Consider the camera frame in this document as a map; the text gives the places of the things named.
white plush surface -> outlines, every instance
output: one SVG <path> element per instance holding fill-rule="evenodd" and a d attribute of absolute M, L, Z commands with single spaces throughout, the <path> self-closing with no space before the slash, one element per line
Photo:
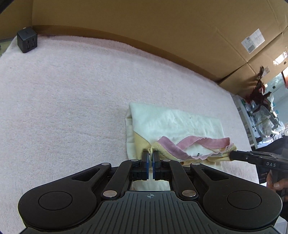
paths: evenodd
<path fill-rule="evenodd" d="M 0 57 L 0 230 L 19 233 L 29 189 L 101 162 L 127 159 L 125 115 L 144 102 L 219 118 L 225 136 L 250 150 L 228 92 L 202 76 L 123 43 L 40 36 L 23 54 L 16 40 Z M 254 166 L 223 164 L 257 182 Z"/>

black sleeve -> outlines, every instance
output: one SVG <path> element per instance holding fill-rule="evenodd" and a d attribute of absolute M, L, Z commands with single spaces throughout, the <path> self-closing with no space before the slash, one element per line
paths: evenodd
<path fill-rule="evenodd" d="M 282 211 L 280 216 L 285 219 L 286 221 L 288 221 L 288 202 L 284 202 L 283 203 L 283 207 L 282 207 Z"/>

qr code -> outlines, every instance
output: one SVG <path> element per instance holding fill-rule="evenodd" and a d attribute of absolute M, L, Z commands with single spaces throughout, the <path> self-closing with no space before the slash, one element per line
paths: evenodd
<path fill-rule="evenodd" d="M 248 53 L 251 54 L 254 50 L 256 49 L 255 45 L 251 45 L 249 48 L 248 48 Z"/>

white sticker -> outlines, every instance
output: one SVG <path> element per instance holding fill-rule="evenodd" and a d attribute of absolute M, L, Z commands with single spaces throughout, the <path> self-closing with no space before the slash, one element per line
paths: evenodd
<path fill-rule="evenodd" d="M 273 64 L 274 65 L 279 65 L 280 63 L 282 63 L 285 58 L 287 58 L 287 53 L 286 51 L 284 51 L 282 54 L 280 54 L 274 61 Z"/>
<path fill-rule="evenodd" d="M 251 54 L 258 46 L 265 41 L 260 29 L 257 29 L 250 37 L 246 37 L 241 44 L 245 47 L 249 54 Z"/>
<path fill-rule="evenodd" d="M 262 77 L 265 76 L 265 75 L 267 75 L 269 72 L 270 72 L 269 67 L 265 67 Z"/>

human hand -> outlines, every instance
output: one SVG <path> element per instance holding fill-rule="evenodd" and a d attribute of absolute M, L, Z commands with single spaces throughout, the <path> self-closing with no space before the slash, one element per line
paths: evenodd
<path fill-rule="evenodd" d="M 278 181 L 277 183 L 272 183 L 272 175 L 271 175 L 271 171 L 269 172 L 268 176 L 267 176 L 267 187 L 270 188 L 271 190 L 273 190 L 274 192 L 276 191 L 280 191 L 284 188 L 288 188 L 288 179 L 282 179 L 280 181 Z M 284 202 L 288 201 L 288 195 L 285 196 L 284 198 Z"/>

